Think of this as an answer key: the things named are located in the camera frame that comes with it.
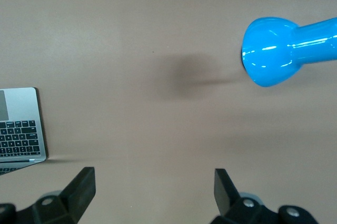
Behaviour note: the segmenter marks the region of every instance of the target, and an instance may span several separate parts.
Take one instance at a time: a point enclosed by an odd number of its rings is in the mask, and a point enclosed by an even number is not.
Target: table surface
[[[336,62],[270,88],[240,51],[248,25],[307,25],[336,0],[0,0],[1,88],[39,89],[49,160],[0,177],[18,209],[85,166],[80,223],[209,223],[214,169],[277,211],[336,211]]]

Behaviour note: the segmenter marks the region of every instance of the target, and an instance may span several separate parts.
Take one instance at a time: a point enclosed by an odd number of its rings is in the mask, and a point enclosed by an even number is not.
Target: blue rounded end
[[[301,65],[292,58],[291,31],[298,25],[282,18],[264,17],[248,27],[242,44],[242,63],[250,78],[262,87],[285,81]]]

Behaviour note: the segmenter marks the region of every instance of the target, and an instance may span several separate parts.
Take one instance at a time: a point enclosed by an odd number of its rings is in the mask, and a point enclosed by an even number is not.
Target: blue plastic handle
[[[242,63],[250,78],[269,87],[303,64],[337,59],[337,18],[299,27],[278,17],[253,21],[243,38]]]

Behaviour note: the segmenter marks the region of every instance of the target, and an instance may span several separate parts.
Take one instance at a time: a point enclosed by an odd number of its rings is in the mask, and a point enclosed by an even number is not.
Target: laptop keyboard
[[[34,120],[0,123],[0,157],[40,154]]]
[[[18,168],[0,168],[0,175],[6,174],[14,170],[18,170]]]

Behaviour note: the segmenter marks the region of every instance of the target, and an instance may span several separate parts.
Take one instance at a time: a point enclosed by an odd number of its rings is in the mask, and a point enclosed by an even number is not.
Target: blue object
[[[303,64],[335,59],[337,18],[303,27],[278,17],[259,18],[243,38],[243,66],[262,87],[285,81]]]

